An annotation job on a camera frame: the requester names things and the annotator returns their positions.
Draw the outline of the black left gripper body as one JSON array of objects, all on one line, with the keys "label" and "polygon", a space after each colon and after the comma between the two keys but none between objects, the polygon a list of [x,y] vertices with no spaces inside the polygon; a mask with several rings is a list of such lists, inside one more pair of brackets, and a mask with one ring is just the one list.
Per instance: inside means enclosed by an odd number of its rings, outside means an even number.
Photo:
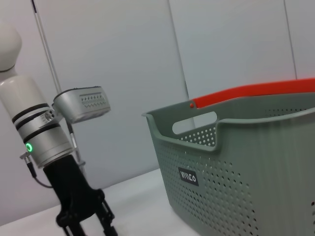
[{"label": "black left gripper body", "polygon": [[76,225],[93,214],[106,217],[104,193],[89,186],[72,155],[52,162],[43,170],[61,203],[56,217],[60,227]]}]

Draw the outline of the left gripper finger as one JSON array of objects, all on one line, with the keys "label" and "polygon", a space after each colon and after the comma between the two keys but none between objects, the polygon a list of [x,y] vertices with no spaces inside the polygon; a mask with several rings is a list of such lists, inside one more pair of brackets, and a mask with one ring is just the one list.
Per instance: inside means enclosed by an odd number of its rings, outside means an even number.
[{"label": "left gripper finger", "polygon": [[61,227],[66,236],[86,236],[81,226],[81,221],[78,220],[62,221]]},{"label": "left gripper finger", "polygon": [[106,236],[118,236],[115,227],[111,225],[115,216],[106,200],[102,201],[102,204],[97,207],[95,213],[103,227],[104,234]]}]

